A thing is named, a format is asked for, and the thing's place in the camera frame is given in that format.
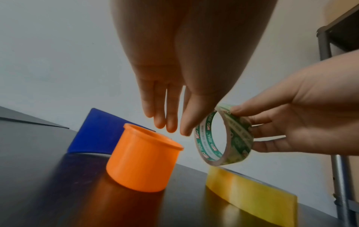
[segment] blue panel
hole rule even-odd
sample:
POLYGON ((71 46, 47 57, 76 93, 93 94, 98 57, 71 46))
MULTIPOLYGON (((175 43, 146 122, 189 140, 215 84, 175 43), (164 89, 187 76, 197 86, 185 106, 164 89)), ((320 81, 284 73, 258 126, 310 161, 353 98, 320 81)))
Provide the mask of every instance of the blue panel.
POLYGON ((92 108, 67 152, 112 154, 125 130, 125 123, 138 125, 92 108))

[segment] transparent tape roll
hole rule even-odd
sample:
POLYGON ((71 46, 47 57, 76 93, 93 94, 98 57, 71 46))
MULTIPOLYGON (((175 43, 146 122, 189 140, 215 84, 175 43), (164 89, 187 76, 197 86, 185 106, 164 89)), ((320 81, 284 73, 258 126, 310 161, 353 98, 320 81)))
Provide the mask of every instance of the transparent tape roll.
POLYGON ((202 159, 211 166, 221 166, 243 161, 250 153, 253 145, 252 125, 245 117, 231 114, 232 105, 218 104, 195 129, 194 139, 202 159), (216 113, 223 119, 227 145, 224 151, 217 149, 212 137, 212 121, 216 113))

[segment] hand holding tape roll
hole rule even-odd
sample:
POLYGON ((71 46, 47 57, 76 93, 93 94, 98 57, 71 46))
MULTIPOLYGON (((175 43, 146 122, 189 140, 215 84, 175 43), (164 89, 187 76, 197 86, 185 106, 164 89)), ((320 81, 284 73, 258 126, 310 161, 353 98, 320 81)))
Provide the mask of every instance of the hand holding tape roll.
POLYGON ((227 165, 243 161, 250 153, 253 145, 252 125, 244 117, 237 117, 230 112, 231 105, 218 104, 194 129, 196 147, 202 159, 211 166, 227 165), (212 121, 216 113, 223 119, 227 145, 219 151, 212 137, 212 121))

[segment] orange container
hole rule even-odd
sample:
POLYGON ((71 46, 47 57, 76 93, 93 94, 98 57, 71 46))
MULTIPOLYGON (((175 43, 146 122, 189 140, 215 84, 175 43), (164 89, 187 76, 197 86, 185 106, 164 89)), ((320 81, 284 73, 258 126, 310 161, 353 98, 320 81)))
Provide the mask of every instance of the orange container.
POLYGON ((183 147, 170 138, 125 124, 106 171, 117 183, 137 191, 165 189, 183 147))

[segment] orange cup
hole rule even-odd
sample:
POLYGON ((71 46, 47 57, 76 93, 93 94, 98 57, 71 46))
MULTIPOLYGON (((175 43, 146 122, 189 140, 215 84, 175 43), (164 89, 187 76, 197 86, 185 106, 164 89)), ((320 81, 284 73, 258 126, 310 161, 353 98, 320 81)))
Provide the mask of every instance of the orange cup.
POLYGON ((142 127, 124 125, 106 171, 117 183, 144 192, 162 191, 183 147, 170 138, 142 127))

